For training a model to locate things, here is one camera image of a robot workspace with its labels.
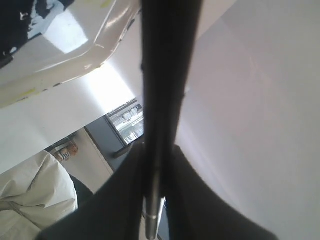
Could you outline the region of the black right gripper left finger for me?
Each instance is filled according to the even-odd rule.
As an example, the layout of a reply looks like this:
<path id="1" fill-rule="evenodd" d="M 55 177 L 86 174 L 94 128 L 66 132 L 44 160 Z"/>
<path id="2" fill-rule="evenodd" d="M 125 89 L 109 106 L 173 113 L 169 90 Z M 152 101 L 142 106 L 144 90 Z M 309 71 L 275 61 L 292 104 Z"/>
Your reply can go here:
<path id="1" fill-rule="evenodd" d="M 75 212 L 43 230 L 39 240 L 137 240 L 143 208 L 141 144 L 133 145 L 109 180 Z"/>

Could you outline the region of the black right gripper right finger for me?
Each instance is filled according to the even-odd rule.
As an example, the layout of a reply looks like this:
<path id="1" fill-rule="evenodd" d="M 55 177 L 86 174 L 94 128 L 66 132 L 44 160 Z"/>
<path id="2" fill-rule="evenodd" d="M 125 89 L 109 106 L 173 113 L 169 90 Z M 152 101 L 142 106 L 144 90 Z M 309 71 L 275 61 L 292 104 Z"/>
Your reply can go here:
<path id="1" fill-rule="evenodd" d="M 275 235 L 222 200 L 201 179 L 179 146 L 165 167 L 171 240 L 273 240 Z"/>

